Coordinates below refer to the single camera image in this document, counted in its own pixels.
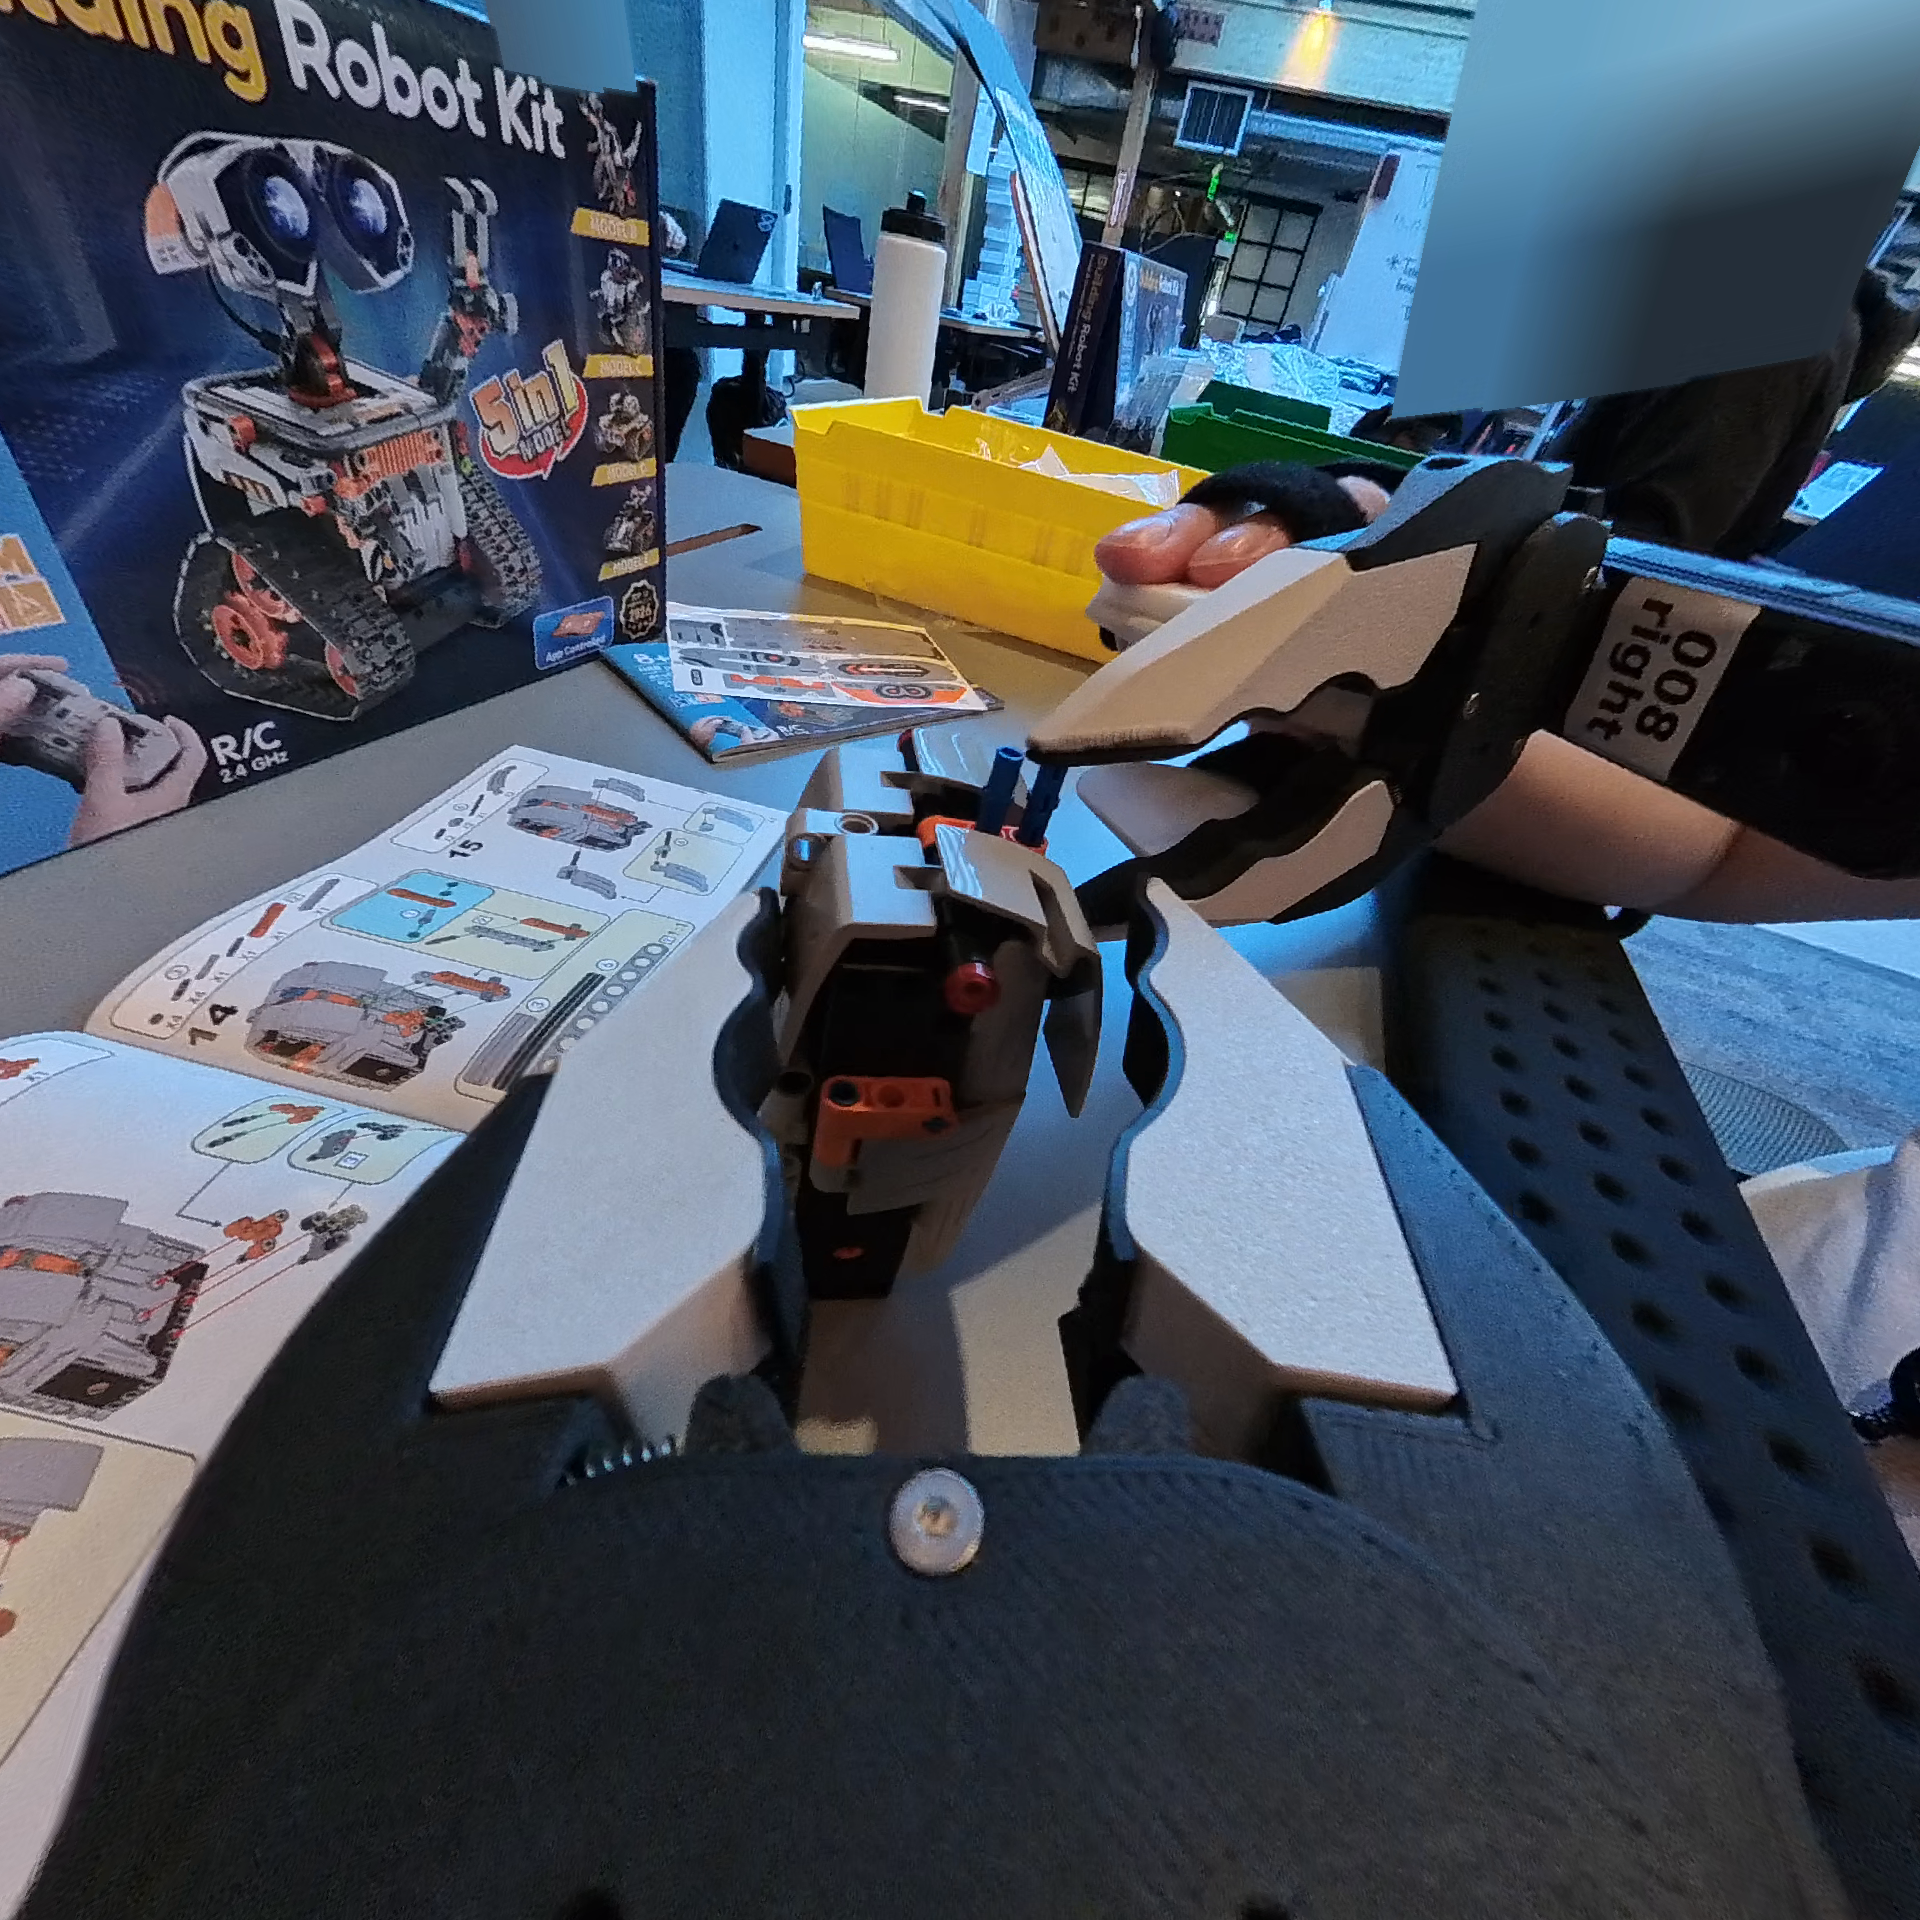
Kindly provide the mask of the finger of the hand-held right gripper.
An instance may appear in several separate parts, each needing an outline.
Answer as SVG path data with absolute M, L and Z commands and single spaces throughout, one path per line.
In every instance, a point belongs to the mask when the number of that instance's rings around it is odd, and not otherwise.
M 1029 731 L 1031 760 L 1175 760 L 1324 683 L 1408 683 L 1470 583 L 1472 544 L 1355 567 L 1288 544 L 1224 591 L 1103 582 L 1087 615 L 1126 645 Z
M 1386 780 L 1345 753 L 1103 761 L 1077 794 L 1132 848 L 1077 890 L 1092 926 L 1132 926 L 1147 881 L 1215 926 L 1288 925 L 1361 897 L 1408 848 Z

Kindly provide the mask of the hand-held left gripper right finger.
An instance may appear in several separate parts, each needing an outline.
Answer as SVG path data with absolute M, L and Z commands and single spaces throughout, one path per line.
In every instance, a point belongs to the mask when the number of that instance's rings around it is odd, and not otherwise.
M 1168 1076 L 1117 1170 L 1121 1351 L 1184 1387 L 1207 1450 L 1263 1450 L 1281 1397 L 1449 1411 L 1348 1057 L 1162 881 L 1142 906 Z

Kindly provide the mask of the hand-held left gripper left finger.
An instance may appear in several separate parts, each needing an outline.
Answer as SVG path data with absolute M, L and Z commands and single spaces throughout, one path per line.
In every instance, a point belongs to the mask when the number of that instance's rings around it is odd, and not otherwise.
M 708 1378 L 768 1373 L 792 1407 L 806 1284 L 779 1143 L 779 897 L 745 892 L 599 1024 L 543 1090 L 445 1335 L 437 1403 L 592 1397 L 643 1440 Z

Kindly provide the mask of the grey building block robot model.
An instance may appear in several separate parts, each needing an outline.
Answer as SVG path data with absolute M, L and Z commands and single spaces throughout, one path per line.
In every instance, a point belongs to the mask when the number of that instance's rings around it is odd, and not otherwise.
M 812 1302 L 879 1302 L 939 1264 L 1021 1112 L 1046 1046 L 1083 1112 L 1103 952 L 1046 835 L 1064 768 L 952 727 L 826 750 L 785 829 L 779 1077 Z

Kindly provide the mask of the person's right forearm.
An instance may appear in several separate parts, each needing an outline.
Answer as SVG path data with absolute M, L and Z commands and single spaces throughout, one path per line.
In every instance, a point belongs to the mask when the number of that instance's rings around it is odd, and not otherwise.
M 1669 794 L 1564 735 L 1534 731 L 1441 855 L 1524 890 L 1689 925 L 1898 925 L 1915 881 L 1846 877 Z

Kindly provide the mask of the person's right hand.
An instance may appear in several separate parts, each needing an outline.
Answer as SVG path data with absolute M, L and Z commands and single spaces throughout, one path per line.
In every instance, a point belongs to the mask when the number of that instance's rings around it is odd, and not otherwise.
M 1242 567 L 1290 544 L 1272 510 L 1215 510 L 1179 501 L 1106 533 L 1092 550 L 1116 583 L 1192 583 L 1220 591 Z

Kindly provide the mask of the green plastic bin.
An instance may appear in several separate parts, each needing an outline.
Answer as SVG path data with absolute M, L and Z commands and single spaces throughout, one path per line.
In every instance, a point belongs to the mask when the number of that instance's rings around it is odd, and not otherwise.
M 1281 394 L 1242 390 L 1235 382 L 1210 382 L 1195 401 L 1168 410 L 1162 461 L 1195 474 L 1224 474 L 1242 463 L 1381 463 L 1408 474 L 1416 452 L 1355 440 L 1332 428 L 1332 407 Z

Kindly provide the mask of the dark robot kit box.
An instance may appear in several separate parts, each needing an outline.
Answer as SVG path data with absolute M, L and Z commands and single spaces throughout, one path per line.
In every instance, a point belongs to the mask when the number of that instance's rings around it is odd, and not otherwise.
M 1046 428 L 1087 440 L 1152 448 L 1152 394 L 1179 350 L 1189 273 L 1142 253 L 1083 244 L 1064 345 L 1046 398 Z

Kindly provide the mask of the yellow plastic bin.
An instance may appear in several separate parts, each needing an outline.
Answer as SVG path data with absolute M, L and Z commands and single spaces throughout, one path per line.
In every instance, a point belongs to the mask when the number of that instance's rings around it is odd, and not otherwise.
M 990 410 L 915 398 L 792 410 L 812 577 L 1070 658 L 1106 658 L 1087 601 L 1095 540 L 1152 505 L 976 456 Z

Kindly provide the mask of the open instruction booklet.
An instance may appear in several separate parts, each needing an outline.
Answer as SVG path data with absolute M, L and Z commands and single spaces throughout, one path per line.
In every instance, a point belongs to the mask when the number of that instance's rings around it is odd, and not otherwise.
M 5 1036 L 5 1749 L 345 1260 L 777 835 L 732 794 L 509 750 L 84 1031 Z

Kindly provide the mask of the sticker sheet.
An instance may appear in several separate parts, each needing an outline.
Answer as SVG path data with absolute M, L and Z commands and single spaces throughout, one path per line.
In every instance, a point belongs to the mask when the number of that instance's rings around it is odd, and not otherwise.
M 991 707 L 917 622 L 670 601 L 663 637 L 680 692 L 870 711 Z

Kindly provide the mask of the small blue booklet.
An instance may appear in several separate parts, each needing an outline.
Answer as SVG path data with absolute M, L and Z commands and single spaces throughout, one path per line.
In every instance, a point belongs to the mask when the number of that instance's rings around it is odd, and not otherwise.
M 618 642 L 603 661 L 643 692 L 708 761 L 749 753 L 826 750 L 835 739 L 888 735 L 917 723 L 970 718 L 1002 711 L 995 692 L 976 707 L 826 707 L 788 699 L 692 692 L 670 683 L 669 642 Z

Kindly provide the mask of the tilted whiteboard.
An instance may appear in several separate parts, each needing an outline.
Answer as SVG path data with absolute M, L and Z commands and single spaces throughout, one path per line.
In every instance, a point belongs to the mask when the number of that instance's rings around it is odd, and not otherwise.
M 951 22 L 960 51 L 970 60 L 986 96 L 995 105 L 1002 128 L 1009 137 L 1017 171 L 1015 202 L 1036 284 L 1036 312 L 1046 342 L 1059 350 L 1083 253 L 1064 166 L 1046 137 L 1029 80 L 1017 77 L 1015 58 L 995 33 L 995 24 L 965 0 L 947 0 L 939 13 Z

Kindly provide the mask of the white water bottle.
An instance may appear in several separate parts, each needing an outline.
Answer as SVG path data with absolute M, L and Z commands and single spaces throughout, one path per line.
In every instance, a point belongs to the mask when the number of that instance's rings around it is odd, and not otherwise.
M 947 318 L 951 229 L 924 190 L 879 210 L 870 318 L 865 318 L 865 398 L 930 394 L 930 355 Z

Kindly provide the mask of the blue robot kit box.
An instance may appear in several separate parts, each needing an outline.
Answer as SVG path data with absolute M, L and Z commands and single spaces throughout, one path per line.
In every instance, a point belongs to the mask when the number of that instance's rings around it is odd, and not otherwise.
M 5 869 L 657 631 L 654 90 L 0 9 Z

